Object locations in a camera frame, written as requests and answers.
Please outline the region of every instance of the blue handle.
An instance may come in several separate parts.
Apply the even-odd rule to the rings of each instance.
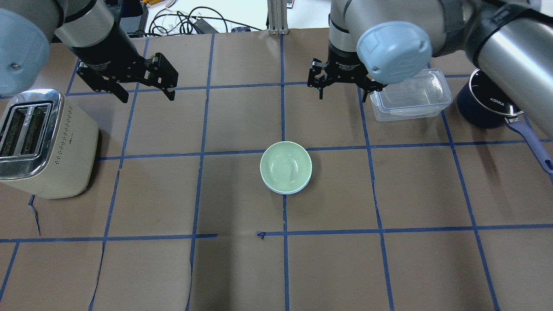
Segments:
[[[534,133],[534,131],[532,131],[532,129],[522,121],[507,122],[507,126],[524,138],[530,147],[530,150],[532,150],[534,156],[538,159],[541,168],[544,169],[546,173],[553,174],[553,159],[541,143],[536,133]]]

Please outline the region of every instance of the cream toaster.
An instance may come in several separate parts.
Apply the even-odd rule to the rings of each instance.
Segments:
[[[0,126],[0,183],[46,199],[86,189],[98,125],[64,94],[20,93],[9,101]]]

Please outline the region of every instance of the metal post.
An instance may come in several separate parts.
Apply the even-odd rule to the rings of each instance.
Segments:
[[[267,0],[269,34],[288,34],[286,0]]]

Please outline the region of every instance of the green bowl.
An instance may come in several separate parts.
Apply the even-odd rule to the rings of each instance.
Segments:
[[[278,142],[263,153],[259,164],[265,185],[278,194],[294,194],[311,179],[313,165],[307,151],[294,142]]]

